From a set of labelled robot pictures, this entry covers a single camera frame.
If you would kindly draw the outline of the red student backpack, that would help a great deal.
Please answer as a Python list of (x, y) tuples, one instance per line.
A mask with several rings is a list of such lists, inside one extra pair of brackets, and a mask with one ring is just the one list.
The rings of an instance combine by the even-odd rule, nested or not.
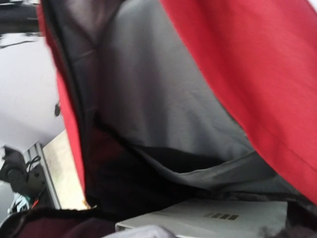
[(16, 212), (3, 238), (177, 238), (118, 222), (190, 199), (287, 202), (264, 238), (317, 235), (317, 12), (307, 0), (22, 0), (40, 33), (87, 210)]

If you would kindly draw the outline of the white book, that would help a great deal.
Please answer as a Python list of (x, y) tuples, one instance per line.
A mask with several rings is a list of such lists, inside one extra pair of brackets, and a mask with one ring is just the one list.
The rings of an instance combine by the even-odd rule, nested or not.
[(179, 238), (263, 238), (286, 224), (287, 202), (190, 199), (118, 222), (116, 231), (157, 225)]

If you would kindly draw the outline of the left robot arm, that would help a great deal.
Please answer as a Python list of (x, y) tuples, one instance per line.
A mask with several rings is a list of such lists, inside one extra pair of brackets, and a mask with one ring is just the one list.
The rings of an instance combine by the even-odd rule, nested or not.
[(22, 153), (18, 150), (3, 146), (4, 155), (1, 161), (0, 180), (8, 183), (14, 194), (9, 215), (50, 206), (47, 191), (47, 183), (43, 167), (40, 164), (41, 157), (35, 156), (26, 162)]

